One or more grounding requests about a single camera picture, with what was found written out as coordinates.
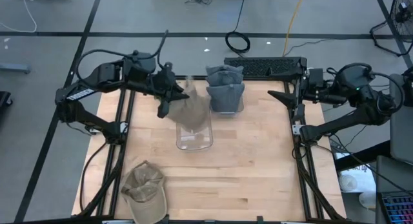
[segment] white cable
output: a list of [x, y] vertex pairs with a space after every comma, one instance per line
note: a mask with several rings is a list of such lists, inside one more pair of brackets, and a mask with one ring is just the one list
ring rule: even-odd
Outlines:
[[30, 18], [31, 18], [32, 21], [33, 21], [34, 29], [33, 29], [33, 30], [16, 30], [16, 29], [14, 29], [14, 28], [11, 28], [11, 27], [9, 27], [9, 26], [6, 26], [6, 25], [3, 24], [2, 22], [0, 22], [0, 25], [2, 25], [2, 26], [4, 26], [5, 28], [7, 28], [7, 29], [9, 29], [9, 30], [11, 30], [11, 31], [14, 31], [14, 32], [19, 32], [19, 33], [34, 33], [34, 32], [36, 32], [36, 30], [37, 30], [37, 23], [36, 23], [36, 21], [34, 21], [34, 18], [33, 18], [32, 14], [30, 13], [30, 11], [29, 11], [29, 9], [28, 9], [28, 7], [27, 7], [26, 0], [23, 0], [23, 2], [24, 2], [24, 4], [25, 4], [25, 7], [26, 7], [26, 10], [27, 10], [28, 15], [30, 16]]

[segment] tan fabric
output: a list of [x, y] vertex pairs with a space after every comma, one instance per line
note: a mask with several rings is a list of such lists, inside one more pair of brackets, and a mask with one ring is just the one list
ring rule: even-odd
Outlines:
[[166, 117], [181, 124], [189, 132], [201, 130], [208, 117], [209, 99], [198, 95], [195, 86], [189, 81], [183, 93], [189, 98], [171, 101]]
[[153, 224], [167, 212], [163, 189], [165, 177], [153, 164], [144, 161], [123, 176], [121, 194], [136, 224]]

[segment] concrete floor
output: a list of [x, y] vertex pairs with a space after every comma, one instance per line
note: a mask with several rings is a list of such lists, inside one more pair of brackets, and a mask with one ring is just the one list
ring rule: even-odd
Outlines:
[[[5, 34], [0, 26], [0, 62], [28, 63], [32, 73], [0, 72], [0, 90], [14, 97], [14, 104], [0, 129], [0, 223], [13, 222], [42, 149], [55, 110], [54, 94], [63, 86], [95, 0], [27, 0], [40, 32], [50, 36]], [[211, 5], [184, 4], [186, 0], [101, 0], [91, 32], [161, 33], [165, 29], [181, 33], [225, 33], [234, 29], [242, 0], [213, 0]], [[287, 31], [298, 0], [245, 0], [238, 32], [277, 33]], [[391, 0], [384, 0], [389, 9]], [[20, 30], [32, 29], [23, 0], [0, 0], [0, 22]], [[317, 41], [312, 34], [368, 34], [384, 20], [377, 0], [304, 0], [294, 21], [289, 46]], [[391, 34], [386, 26], [379, 34]], [[224, 57], [236, 57], [223, 37], [171, 37], [162, 51], [162, 61], [171, 61], [176, 74], [203, 75], [206, 65], [219, 65]], [[120, 52], [138, 49], [153, 52], [158, 37], [89, 37], [83, 51], [105, 48]], [[393, 39], [382, 45], [398, 49]], [[280, 56], [283, 38], [251, 38], [250, 57]], [[303, 56], [311, 67], [341, 68], [353, 62], [371, 64], [376, 72], [400, 73], [407, 69], [402, 57], [376, 48], [370, 39], [326, 41], [294, 49], [289, 56]], [[84, 60], [81, 73], [87, 75], [97, 65], [117, 59], [105, 54]], [[388, 83], [377, 79], [375, 85]], [[82, 100], [95, 112], [99, 95]], [[325, 112], [326, 121], [346, 114], [350, 107]], [[348, 143], [361, 127], [352, 127], [338, 136]], [[356, 152], [389, 139], [389, 125], [367, 127], [348, 147]], [[89, 139], [59, 124], [25, 221], [70, 216]], [[372, 211], [363, 209], [357, 196], [344, 195], [347, 214], [356, 221], [374, 222]]]

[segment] wooden table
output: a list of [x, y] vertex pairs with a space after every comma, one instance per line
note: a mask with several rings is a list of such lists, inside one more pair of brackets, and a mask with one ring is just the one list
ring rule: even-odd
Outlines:
[[[176, 147], [176, 124], [156, 116], [158, 101], [136, 94], [123, 174], [143, 160], [155, 163], [166, 176], [170, 219], [304, 221], [301, 192], [287, 109], [267, 94], [284, 91], [281, 82], [245, 81], [245, 109], [233, 119], [212, 116], [214, 144], [207, 151], [185, 152]], [[196, 81], [206, 94], [206, 81]], [[113, 121], [120, 92], [103, 94], [97, 115]], [[324, 122], [320, 105], [306, 104], [307, 124]], [[102, 136], [90, 140], [86, 160], [101, 146]], [[330, 148], [328, 138], [319, 145]], [[91, 162], [85, 179], [85, 203], [101, 186], [108, 147]], [[318, 185], [339, 214], [345, 216], [331, 153], [312, 148]], [[309, 197], [312, 193], [308, 187]], [[107, 213], [112, 188], [106, 195]], [[316, 217], [311, 202], [312, 217]], [[79, 191], [73, 214], [79, 213]], [[132, 218], [118, 196], [115, 218]]]

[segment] black keyboard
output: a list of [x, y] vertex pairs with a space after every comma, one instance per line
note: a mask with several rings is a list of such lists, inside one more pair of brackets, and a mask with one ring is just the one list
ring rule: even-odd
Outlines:
[[271, 74], [287, 72], [299, 67], [307, 67], [303, 57], [231, 57], [225, 58], [224, 64], [243, 66], [244, 77], [268, 77]]
[[387, 223], [413, 224], [413, 198], [405, 192], [380, 192], [379, 202]]

